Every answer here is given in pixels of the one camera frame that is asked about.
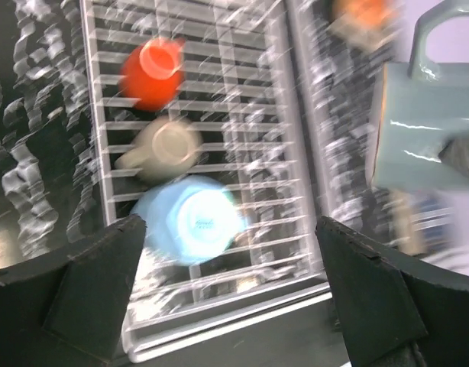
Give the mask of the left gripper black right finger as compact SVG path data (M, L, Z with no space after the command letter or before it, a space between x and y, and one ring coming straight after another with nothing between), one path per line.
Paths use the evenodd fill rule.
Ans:
M469 276L327 216L315 234L353 366L469 366Z

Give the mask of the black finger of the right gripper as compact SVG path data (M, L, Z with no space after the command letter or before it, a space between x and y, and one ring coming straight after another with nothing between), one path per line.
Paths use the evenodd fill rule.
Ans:
M469 178L469 135L449 139L438 157L443 164Z

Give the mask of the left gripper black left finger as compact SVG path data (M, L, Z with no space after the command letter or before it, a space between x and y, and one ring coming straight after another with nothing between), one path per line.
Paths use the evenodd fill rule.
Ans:
M0 366L109 365L145 231L145 222L130 215L0 269Z

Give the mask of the grey blue faceted mug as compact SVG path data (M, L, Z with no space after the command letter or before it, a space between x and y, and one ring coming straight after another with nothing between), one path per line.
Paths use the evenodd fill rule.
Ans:
M469 1L443 1L416 22L409 62L387 62L374 89L367 139L368 185L399 191L467 190L469 177L440 159L448 142L469 136L469 63L427 56L430 32L469 16Z

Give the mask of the pink mug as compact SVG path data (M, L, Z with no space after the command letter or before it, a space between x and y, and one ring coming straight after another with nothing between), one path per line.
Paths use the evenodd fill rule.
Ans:
M333 1L332 21L328 28L351 46L373 53L398 34L397 13L393 1Z

